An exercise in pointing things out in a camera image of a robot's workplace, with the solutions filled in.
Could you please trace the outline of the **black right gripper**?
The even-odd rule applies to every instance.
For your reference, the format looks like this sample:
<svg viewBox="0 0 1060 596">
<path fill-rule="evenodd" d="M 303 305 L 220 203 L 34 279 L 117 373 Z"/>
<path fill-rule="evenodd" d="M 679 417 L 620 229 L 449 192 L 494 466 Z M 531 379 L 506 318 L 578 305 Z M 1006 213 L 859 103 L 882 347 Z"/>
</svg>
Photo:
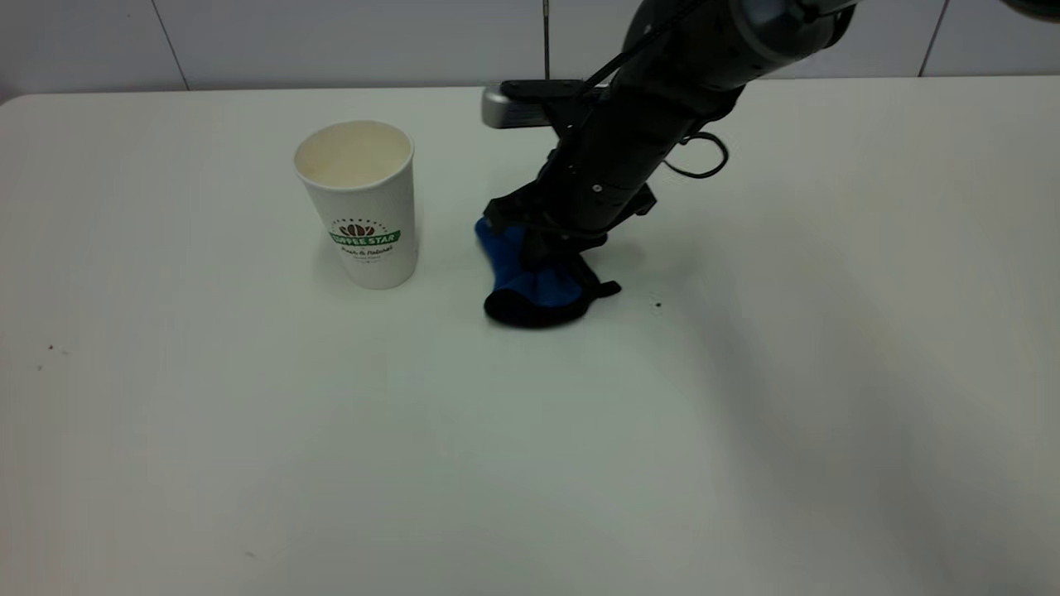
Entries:
<svg viewBox="0 0 1060 596">
<path fill-rule="evenodd" d="M 618 80 L 595 99 L 556 99 L 565 122 L 537 183 L 484 209 L 495 234 L 508 228 L 563 234 L 525 236 L 530 287 L 559 286 L 560 274 L 580 287 L 601 286 L 582 253 L 605 245 L 603 234 L 689 128 L 688 98 L 684 84 Z"/>
</svg>

